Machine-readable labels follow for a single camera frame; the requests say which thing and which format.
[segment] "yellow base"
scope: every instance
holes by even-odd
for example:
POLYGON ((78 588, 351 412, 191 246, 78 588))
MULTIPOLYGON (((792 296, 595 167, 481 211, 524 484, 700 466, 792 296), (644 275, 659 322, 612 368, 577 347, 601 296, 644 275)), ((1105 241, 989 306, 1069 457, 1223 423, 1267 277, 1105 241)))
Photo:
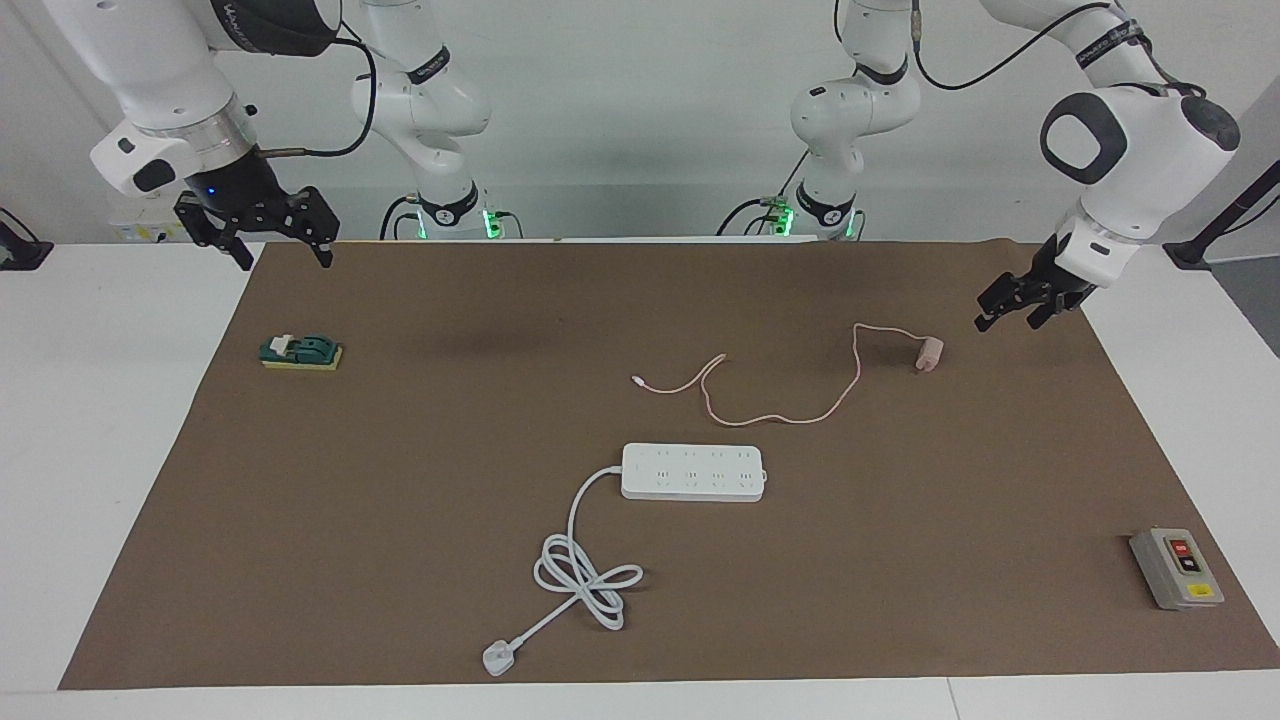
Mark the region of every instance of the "yellow base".
POLYGON ((333 354, 333 363, 328 365, 306 365, 302 363, 271 363, 270 360, 262 360, 264 368, 270 368, 273 370, 337 370, 338 363, 342 360, 342 346, 338 346, 338 352, 333 354))

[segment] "power strip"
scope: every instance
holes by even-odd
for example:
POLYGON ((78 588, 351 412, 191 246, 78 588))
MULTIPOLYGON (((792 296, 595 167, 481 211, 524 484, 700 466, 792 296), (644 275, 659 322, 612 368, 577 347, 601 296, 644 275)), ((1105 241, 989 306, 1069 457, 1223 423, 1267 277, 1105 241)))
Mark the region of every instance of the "power strip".
POLYGON ((628 500, 755 502, 764 495, 764 461, 749 445, 662 445, 622 448, 622 496, 628 500))

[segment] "power plug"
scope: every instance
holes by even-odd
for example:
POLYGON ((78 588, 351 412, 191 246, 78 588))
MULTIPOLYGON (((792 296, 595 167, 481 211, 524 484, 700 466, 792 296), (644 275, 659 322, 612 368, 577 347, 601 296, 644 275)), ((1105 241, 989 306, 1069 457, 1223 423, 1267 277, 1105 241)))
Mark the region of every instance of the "power plug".
POLYGON ((516 664, 516 651, 507 641, 494 641, 493 644, 484 648, 481 660, 484 661, 484 669, 497 678, 511 670, 511 666, 516 664))

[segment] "white table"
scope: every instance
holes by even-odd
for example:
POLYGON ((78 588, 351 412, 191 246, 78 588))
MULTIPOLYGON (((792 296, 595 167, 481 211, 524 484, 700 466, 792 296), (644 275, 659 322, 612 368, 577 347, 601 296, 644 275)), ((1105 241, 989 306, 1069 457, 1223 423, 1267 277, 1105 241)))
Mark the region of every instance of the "white table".
MULTIPOLYGON (((225 258, 180 245, 61 246, 36 273, 0 274, 0 719, 563 720, 603 717, 605 708, 620 720, 1280 712, 1280 671, 55 692, 246 281, 225 258)), ((1087 309, 1277 637, 1280 360, 1207 273, 1179 273, 1158 249, 1139 252, 1120 284, 1087 309)))

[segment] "brown work surface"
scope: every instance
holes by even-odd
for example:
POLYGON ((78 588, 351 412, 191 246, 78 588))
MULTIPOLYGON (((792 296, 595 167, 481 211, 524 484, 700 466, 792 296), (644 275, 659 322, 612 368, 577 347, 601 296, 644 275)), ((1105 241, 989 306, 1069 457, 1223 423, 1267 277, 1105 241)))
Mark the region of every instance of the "brown work surface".
POLYGON ((270 245, 63 688, 490 682, 480 653, 563 596, 530 566, 628 442, 756 445, 758 503, 586 495, 602 569, 645 568, 609 633, 572 607, 503 682, 1276 667, 1280 653, 1085 318, 974 331, 1030 249, 270 245), (685 382, 717 352, 714 427, 685 382), (337 373, 264 369, 324 333, 337 373), (1126 544, 1190 528, 1226 596, 1157 610, 1126 544))

